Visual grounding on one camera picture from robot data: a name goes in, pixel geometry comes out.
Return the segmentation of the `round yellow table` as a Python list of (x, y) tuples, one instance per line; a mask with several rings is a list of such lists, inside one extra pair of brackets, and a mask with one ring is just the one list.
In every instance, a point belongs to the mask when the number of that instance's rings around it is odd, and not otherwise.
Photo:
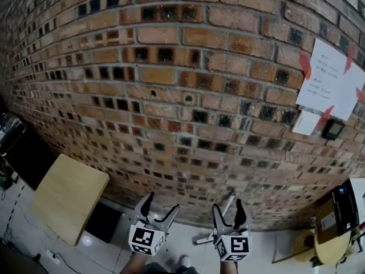
[(300, 263), (311, 262), (315, 265), (337, 265), (351, 255), (351, 243), (359, 237), (360, 229), (355, 227), (350, 232), (320, 244), (315, 229), (300, 233), (293, 246), (293, 255)]

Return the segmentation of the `person's right forearm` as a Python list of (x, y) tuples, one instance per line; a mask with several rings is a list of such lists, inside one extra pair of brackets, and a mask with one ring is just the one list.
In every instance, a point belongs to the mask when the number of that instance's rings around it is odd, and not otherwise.
[(233, 261), (221, 261), (220, 274), (238, 274), (237, 263)]

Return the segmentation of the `person's leg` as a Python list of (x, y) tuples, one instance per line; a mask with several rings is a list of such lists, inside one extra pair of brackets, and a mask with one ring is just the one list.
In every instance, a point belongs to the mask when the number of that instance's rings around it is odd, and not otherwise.
[(174, 272), (168, 272), (159, 263), (152, 262), (144, 266), (141, 274), (199, 274), (195, 267), (179, 266)]

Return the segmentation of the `black service cart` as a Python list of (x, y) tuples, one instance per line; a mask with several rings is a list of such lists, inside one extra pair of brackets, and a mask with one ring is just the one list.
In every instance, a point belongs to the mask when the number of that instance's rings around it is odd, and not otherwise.
[(36, 190), (56, 160), (55, 154), (30, 124), (12, 114), (0, 95), (0, 159)]

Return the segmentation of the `white power strip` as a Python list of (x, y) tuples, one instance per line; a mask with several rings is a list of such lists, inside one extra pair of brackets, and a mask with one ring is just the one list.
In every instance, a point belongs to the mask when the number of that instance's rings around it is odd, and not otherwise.
[(56, 254), (52, 253), (49, 249), (46, 250), (46, 255), (56, 265), (60, 264), (59, 258), (56, 256)]

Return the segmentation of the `black wall thermostat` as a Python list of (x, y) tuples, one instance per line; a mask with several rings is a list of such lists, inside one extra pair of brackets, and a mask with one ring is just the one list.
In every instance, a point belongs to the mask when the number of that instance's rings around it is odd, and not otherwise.
[(340, 120), (329, 119), (322, 131), (322, 138), (335, 140), (344, 128), (344, 123)]

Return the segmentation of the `brown cardboard box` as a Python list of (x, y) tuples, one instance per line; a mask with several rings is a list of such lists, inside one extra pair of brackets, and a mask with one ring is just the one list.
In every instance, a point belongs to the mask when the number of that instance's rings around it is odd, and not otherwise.
[(326, 201), (318, 208), (316, 212), (316, 231), (319, 244), (340, 237), (337, 235), (336, 218), (332, 199)]

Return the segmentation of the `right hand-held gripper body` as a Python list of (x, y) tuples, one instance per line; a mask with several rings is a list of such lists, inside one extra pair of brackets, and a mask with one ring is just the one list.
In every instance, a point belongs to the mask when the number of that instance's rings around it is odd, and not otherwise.
[(241, 261), (249, 255), (252, 247), (250, 231), (247, 228), (217, 229), (214, 246), (221, 261)]

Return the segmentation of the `white wall switch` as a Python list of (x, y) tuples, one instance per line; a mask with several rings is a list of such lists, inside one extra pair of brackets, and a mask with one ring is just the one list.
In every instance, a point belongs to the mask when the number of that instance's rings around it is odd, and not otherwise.
[(305, 136), (311, 136), (318, 132), (321, 112), (304, 108), (295, 121), (292, 132)]

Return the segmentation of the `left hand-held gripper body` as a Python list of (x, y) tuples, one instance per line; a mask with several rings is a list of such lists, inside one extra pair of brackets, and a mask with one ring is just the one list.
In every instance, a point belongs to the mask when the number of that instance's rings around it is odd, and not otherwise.
[(155, 256), (166, 242), (172, 219), (152, 220), (134, 218), (129, 228), (128, 244), (133, 252)]

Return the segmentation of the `white paper notice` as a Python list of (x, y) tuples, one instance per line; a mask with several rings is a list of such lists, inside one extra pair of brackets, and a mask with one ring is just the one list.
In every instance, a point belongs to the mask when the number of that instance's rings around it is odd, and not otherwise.
[(320, 39), (314, 43), (311, 59), (302, 57), (305, 80), (296, 104), (326, 112), (347, 121), (358, 101), (356, 92), (365, 85), (365, 71), (350, 58)]

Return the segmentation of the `square wooden pedestal table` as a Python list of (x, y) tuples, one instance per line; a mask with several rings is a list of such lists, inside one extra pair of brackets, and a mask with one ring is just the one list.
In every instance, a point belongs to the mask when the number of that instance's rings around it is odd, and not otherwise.
[(99, 201), (109, 180), (107, 173), (60, 154), (35, 190), (30, 209), (71, 246), (84, 232), (110, 243), (121, 213)]

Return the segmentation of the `person's left forearm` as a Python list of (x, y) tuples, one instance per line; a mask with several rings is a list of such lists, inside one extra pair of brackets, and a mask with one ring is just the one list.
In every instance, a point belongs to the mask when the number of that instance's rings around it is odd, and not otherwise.
[(119, 274), (142, 274), (148, 256), (134, 252)]

